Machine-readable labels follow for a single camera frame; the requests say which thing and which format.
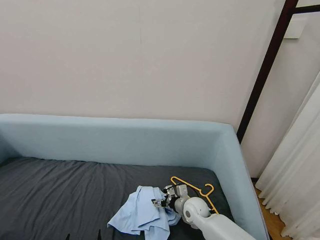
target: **sheer curtain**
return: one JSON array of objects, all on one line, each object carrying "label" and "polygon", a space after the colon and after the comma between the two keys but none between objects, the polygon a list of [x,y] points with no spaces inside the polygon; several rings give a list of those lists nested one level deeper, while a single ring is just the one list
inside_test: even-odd
[{"label": "sheer curtain", "polygon": [[256,187],[282,236],[320,240],[320,73]]}]

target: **white wall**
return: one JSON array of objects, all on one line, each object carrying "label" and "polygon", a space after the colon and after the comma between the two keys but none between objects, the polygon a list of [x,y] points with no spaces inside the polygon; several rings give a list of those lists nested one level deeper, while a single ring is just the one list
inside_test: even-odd
[{"label": "white wall", "polygon": [[284,0],[1,0],[0,113],[238,128]]},{"label": "white wall", "polygon": [[271,159],[319,71],[320,13],[308,13],[300,39],[283,40],[243,138],[252,177]]}]

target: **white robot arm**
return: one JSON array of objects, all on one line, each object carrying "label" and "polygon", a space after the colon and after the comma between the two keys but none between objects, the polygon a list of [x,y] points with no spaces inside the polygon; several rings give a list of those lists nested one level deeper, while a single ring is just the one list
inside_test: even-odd
[{"label": "white robot arm", "polygon": [[184,203],[183,216],[202,231],[206,240],[255,240],[226,216],[210,214],[206,202],[200,197],[191,197]]},{"label": "white robot arm", "polygon": [[200,197],[189,197],[185,184],[165,188],[166,200],[153,199],[156,207],[172,207],[184,222],[200,229],[206,240],[255,240],[249,233],[222,214],[211,214],[206,202]]}]

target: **mattress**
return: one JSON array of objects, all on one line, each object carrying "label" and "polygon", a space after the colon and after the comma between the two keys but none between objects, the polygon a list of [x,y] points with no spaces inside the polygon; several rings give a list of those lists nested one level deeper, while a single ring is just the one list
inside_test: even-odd
[{"label": "mattress", "polygon": [[[233,220],[216,174],[205,168],[19,157],[0,167],[0,240],[64,240],[68,234],[71,240],[95,240],[99,230],[103,240],[144,239],[107,228],[107,222],[137,186],[162,189],[171,176],[204,193],[204,184],[214,185],[210,200]],[[203,236],[181,220],[170,227],[169,239]]]}]

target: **crumpled fabric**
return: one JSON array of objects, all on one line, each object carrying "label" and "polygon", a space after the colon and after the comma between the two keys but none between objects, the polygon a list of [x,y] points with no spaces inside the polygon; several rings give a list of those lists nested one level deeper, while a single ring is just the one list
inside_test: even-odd
[{"label": "crumpled fabric", "polygon": [[140,235],[144,231],[146,240],[166,240],[170,235],[169,226],[176,225],[181,216],[169,207],[155,207],[151,199],[164,199],[158,187],[138,186],[125,204],[107,223],[118,231]]}]

